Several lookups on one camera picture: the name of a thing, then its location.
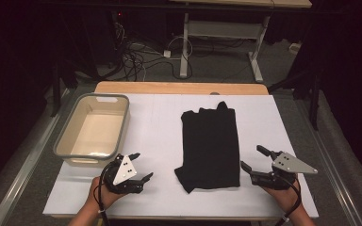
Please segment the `black stand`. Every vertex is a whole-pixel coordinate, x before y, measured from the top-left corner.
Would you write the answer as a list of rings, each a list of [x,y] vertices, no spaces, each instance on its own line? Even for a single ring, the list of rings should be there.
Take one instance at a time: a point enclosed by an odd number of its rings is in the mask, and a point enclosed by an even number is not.
[[[310,70],[302,70],[278,83],[267,87],[267,90],[269,93],[272,93],[278,89],[292,89],[292,96],[294,99],[303,100],[305,98],[309,98],[309,122],[315,130],[318,130],[317,118],[320,98],[320,84],[320,73],[315,73]]]
[[[63,82],[68,89],[75,89],[77,81],[75,78],[75,66],[69,59],[61,59],[52,66],[52,93],[53,109],[51,116],[55,117],[61,106],[60,83]]]

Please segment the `white table board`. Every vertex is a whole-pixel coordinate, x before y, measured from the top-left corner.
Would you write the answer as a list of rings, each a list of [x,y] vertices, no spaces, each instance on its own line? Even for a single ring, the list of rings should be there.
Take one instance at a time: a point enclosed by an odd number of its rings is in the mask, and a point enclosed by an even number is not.
[[[236,113],[239,148],[227,144],[227,132],[212,129],[201,135],[210,148],[199,158],[194,176],[210,182],[234,179],[232,186],[187,192],[175,174],[184,165],[185,112],[198,114],[220,102]],[[72,216],[84,204],[91,180],[117,154],[136,153],[134,170],[119,175],[151,177],[139,194],[129,194],[107,209],[109,218],[132,219],[270,219],[283,214],[274,198],[254,186],[240,168],[246,162],[269,172],[272,160],[257,151],[262,145],[293,156],[276,102],[270,95],[88,94],[75,104],[54,146],[64,163],[45,205],[51,216]]]

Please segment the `wooden table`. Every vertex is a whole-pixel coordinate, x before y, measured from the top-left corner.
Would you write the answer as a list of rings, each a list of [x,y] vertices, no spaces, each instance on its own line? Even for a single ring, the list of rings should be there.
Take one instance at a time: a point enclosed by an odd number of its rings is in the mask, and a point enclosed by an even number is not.
[[[236,111],[240,157],[254,170],[269,171],[271,160],[257,145],[293,151],[277,105],[259,84],[101,82],[98,93],[121,93],[130,100],[131,120],[124,153],[140,153],[139,176],[154,173],[140,194],[130,194],[108,209],[110,218],[259,220],[280,218],[281,209],[262,188],[239,176],[234,188],[195,189],[187,193],[174,170],[182,164],[181,115],[214,108],[219,102]],[[209,95],[219,92],[221,95]]]

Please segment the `desk with white metal legs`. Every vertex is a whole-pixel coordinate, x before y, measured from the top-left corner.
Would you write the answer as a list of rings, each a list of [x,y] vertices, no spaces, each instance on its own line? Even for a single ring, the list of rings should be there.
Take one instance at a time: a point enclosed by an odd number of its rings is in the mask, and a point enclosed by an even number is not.
[[[191,75],[189,71],[189,56],[193,46],[189,37],[210,37],[254,40],[255,49],[248,53],[249,64],[254,79],[263,82],[263,77],[258,65],[258,54],[265,37],[269,21],[276,9],[307,9],[312,7],[310,0],[172,0],[182,3],[185,7],[236,7],[237,9],[268,9],[269,12],[260,16],[260,22],[226,22],[218,18],[217,21],[209,19],[191,19],[188,12],[184,13],[183,46],[180,57],[179,75],[186,78]]]

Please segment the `person's left hand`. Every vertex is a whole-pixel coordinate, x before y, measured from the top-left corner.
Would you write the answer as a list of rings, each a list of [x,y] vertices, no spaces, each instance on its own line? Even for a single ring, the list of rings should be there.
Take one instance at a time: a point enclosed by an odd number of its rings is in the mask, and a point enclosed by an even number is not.
[[[90,184],[89,196],[85,202],[85,206],[92,213],[97,213],[100,210],[98,204],[98,196],[101,196],[100,201],[105,209],[108,209],[115,201],[123,197],[123,194],[115,194],[110,192],[106,186],[100,185],[100,177],[94,177]]]

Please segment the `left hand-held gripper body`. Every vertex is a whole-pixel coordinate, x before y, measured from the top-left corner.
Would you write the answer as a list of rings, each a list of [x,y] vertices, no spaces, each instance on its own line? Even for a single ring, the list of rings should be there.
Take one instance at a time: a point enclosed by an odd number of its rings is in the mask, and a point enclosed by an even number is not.
[[[115,194],[141,193],[140,180],[132,180],[137,171],[128,155],[118,154],[104,169],[103,180],[107,189]]]

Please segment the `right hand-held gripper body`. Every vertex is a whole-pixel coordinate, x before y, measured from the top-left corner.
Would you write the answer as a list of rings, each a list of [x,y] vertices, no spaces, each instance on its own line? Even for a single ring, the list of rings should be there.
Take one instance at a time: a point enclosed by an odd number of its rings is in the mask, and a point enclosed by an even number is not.
[[[296,181],[297,173],[317,174],[318,170],[309,166],[304,161],[286,152],[271,157],[270,172],[253,171],[250,175],[254,186],[262,186],[275,190],[287,190]]]

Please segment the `person's right hand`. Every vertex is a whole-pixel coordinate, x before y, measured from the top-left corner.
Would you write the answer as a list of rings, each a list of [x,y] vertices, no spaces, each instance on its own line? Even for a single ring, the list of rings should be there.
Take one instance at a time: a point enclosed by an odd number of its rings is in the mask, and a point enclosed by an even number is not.
[[[280,208],[285,213],[291,211],[295,202],[298,200],[298,195],[295,192],[295,189],[300,190],[300,183],[298,181],[295,181],[293,183],[293,187],[290,187],[287,190],[275,190],[264,187],[264,190],[276,200]]]

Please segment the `black garment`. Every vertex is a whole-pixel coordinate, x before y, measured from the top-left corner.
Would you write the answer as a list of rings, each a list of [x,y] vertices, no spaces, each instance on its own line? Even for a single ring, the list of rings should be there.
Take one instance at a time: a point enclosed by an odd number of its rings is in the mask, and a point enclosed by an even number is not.
[[[187,193],[195,188],[239,187],[239,135],[236,112],[225,102],[181,116],[183,164],[174,170]]]

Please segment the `beige plastic basket grey rim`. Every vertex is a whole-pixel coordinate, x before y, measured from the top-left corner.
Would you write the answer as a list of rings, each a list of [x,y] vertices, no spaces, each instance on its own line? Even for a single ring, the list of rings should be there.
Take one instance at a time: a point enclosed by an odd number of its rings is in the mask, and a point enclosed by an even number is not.
[[[54,153],[71,166],[105,166],[122,152],[129,106],[122,94],[83,94],[59,134]]]

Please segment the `small white floor box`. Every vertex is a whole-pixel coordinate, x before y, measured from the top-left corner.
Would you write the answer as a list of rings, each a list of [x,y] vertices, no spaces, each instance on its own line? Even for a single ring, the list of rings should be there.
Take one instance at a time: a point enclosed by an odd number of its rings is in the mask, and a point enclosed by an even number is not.
[[[294,55],[297,55],[300,51],[301,46],[302,45],[300,43],[292,43],[289,46],[288,51]]]

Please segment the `metal floor rail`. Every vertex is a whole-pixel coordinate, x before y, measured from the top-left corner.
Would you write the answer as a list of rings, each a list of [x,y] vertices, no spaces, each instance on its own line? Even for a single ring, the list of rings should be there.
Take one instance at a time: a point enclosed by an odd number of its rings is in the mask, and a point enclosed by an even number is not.
[[[357,212],[353,197],[348,187],[342,181],[341,174],[337,171],[337,167],[332,160],[331,155],[328,153],[323,135],[320,133],[320,126],[317,125],[317,127],[314,127],[312,125],[312,122],[308,118],[308,110],[303,101],[298,101],[296,105],[300,114],[304,117],[304,122],[308,126],[311,136],[315,140],[323,172],[327,175],[334,193],[337,196],[338,203],[344,212],[344,216],[349,221],[350,226],[362,226],[362,217]]]
[[[61,222],[43,213],[58,175],[61,161],[51,148],[63,122],[64,108],[74,92],[59,94],[61,108],[53,116],[54,98],[46,95],[47,107],[0,173],[0,226],[41,226]]]

